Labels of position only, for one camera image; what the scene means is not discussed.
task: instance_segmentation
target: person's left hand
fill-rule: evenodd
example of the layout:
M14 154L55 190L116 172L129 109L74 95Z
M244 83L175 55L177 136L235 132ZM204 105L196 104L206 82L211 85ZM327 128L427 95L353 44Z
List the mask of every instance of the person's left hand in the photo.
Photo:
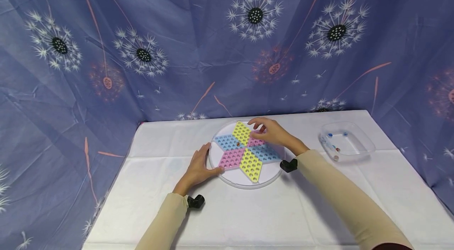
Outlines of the person's left hand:
M206 159L210 145L210 143L206 143L200 150L194 152L188 170L186 170L186 173L175 186L173 193L180 194L184 197L193 186L224 171L224 168L221 166L215 169L207 169Z

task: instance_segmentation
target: black dandelion center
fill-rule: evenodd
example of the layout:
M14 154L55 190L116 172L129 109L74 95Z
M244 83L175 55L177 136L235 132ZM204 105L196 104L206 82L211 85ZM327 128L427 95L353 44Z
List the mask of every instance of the black dandelion center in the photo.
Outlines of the black dandelion center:
M326 33L326 38L328 38L329 41L335 42L344 37L346 33L347 27L343 24L338 24L329 29Z
M253 7L247 13L247 19L252 24L260 23L263 20L264 16L265 15L263 14L263 10L259 7Z
M66 42L61 38L52 38L52 47L60 54L65 55L66 53L68 53L68 46L66 45Z
M143 61L143 62L146 62L146 63L147 62L151 62L151 55L145 49L142 49L142 48L137 49L136 56L137 56L137 58L140 59L140 61Z

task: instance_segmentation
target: hand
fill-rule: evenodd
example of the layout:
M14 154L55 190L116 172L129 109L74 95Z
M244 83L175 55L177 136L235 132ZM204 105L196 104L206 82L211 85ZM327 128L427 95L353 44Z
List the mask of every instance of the hand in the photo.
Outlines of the hand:
M251 119L251 121L247 124L254 124L254 130L257 130L257 128L262 125L258 132L251 133L251 137L254 139L264 140L275 145L285 146L296 156L309 150L309 148L301 140L292 136L275 120L258 117Z
M200 184L210 177L224 172L224 167L221 166L216 167L215 169L207 169L205 163L210 145L210 143L206 143L200 148L199 151L194 152L191 163L189 163L188 170L186 170L186 173L175 186L173 193L180 194L184 197L190 188Z

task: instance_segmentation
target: blue fabric backdrop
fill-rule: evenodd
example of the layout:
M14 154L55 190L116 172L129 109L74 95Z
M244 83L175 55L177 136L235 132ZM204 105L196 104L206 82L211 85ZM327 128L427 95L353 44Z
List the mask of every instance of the blue fabric backdrop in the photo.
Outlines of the blue fabric backdrop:
M454 211L454 0L0 0L0 248L80 249L138 122L367 109Z

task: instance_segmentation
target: beige sleeve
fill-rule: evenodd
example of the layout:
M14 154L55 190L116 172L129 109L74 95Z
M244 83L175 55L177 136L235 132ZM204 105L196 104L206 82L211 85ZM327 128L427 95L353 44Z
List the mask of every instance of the beige sleeve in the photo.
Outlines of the beige sleeve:
M168 194L135 250L169 250L187 210L187 196Z
M383 243L401 244L413 249L391 218L319 152L310 150L297 159L298 169L328 200L361 250L372 250Z

